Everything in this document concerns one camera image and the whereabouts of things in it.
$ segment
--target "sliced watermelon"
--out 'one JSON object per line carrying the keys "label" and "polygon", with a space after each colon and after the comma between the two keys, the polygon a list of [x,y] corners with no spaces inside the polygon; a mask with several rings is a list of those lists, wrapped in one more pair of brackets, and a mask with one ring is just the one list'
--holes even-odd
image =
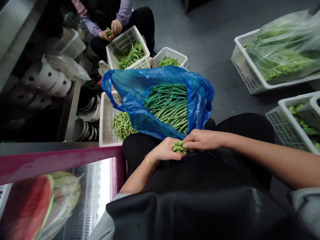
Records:
{"label": "sliced watermelon", "polygon": [[4,209],[0,228],[6,240],[34,240],[49,216],[54,181],[43,175],[15,183]]}
{"label": "sliced watermelon", "polygon": [[51,173],[51,176],[54,179],[53,206],[45,227],[41,230],[37,240],[52,239],[58,233],[70,217],[81,194],[80,178],[65,171]]}

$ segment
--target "bracelet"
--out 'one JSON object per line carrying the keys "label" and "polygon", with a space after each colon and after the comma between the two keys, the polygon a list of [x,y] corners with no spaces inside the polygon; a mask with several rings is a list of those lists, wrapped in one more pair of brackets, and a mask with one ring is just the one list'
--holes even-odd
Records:
{"label": "bracelet", "polygon": [[148,163],[150,163],[150,164],[151,164],[152,166],[154,166],[154,167],[156,167],[156,166],[159,165],[159,163],[158,163],[158,164],[154,164],[154,163],[150,162],[150,161],[147,159],[147,155],[145,155],[144,158],[147,160]]}

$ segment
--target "green bean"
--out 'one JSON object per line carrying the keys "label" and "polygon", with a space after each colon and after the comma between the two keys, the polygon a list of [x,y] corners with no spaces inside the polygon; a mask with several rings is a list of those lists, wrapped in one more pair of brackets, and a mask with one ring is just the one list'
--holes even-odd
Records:
{"label": "green bean", "polygon": [[106,30],[109,30],[109,32],[106,33],[107,37],[111,36],[112,35],[112,31],[110,28],[106,28]]}
{"label": "green bean", "polygon": [[184,149],[183,147],[182,147],[182,145],[183,145],[183,141],[176,141],[175,143],[173,143],[172,144],[172,150],[174,151],[174,152],[182,152],[183,154],[187,154],[187,150],[186,149]]}
{"label": "green bean", "polygon": [[134,45],[131,44],[131,48],[115,51],[114,56],[119,61],[119,70],[123,70],[143,58],[145,54],[141,44],[136,42]]}
{"label": "green bean", "polygon": [[114,116],[112,128],[114,129],[114,135],[120,141],[124,141],[124,139],[130,134],[137,133],[137,131],[133,129],[131,125],[127,112],[120,112]]}
{"label": "green bean", "polygon": [[187,89],[182,83],[152,86],[143,105],[161,122],[187,133]]}
{"label": "green bean", "polygon": [[180,66],[180,64],[178,63],[178,60],[173,59],[171,57],[165,57],[161,62],[159,62],[157,67],[169,66],[169,65],[174,65],[178,67]]}

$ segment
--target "floor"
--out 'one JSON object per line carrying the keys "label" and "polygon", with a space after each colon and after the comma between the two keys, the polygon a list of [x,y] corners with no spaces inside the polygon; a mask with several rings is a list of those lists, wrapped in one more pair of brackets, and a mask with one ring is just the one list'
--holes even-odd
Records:
{"label": "floor", "polygon": [[[155,18],[155,51],[169,47],[188,57],[189,70],[206,77],[215,89],[211,117],[221,121],[241,113],[265,114],[280,99],[312,92],[307,84],[251,95],[230,58],[234,38],[285,14],[313,10],[318,0],[211,0],[184,14],[184,0],[135,0],[149,6]],[[271,191],[290,209],[290,189],[273,178]]]}

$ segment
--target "purple sleeve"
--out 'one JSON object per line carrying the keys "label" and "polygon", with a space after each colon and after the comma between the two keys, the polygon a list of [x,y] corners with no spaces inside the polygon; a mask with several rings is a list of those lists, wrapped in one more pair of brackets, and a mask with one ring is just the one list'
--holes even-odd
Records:
{"label": "purple sleeve", "polygon": [[133,0],[121,0],[119,12],[117,13],[117,18],[122,26],[125,26],[128,24],[129,19],[132,14],[132,3]]}
{"label": "purple sleeve", "polygon": [[82,21],[86,25],[87,29],[92,33],[93,36],[99,38],[99,32],[101,29],[90,19],[90,15],[86,13],[82,16]]}

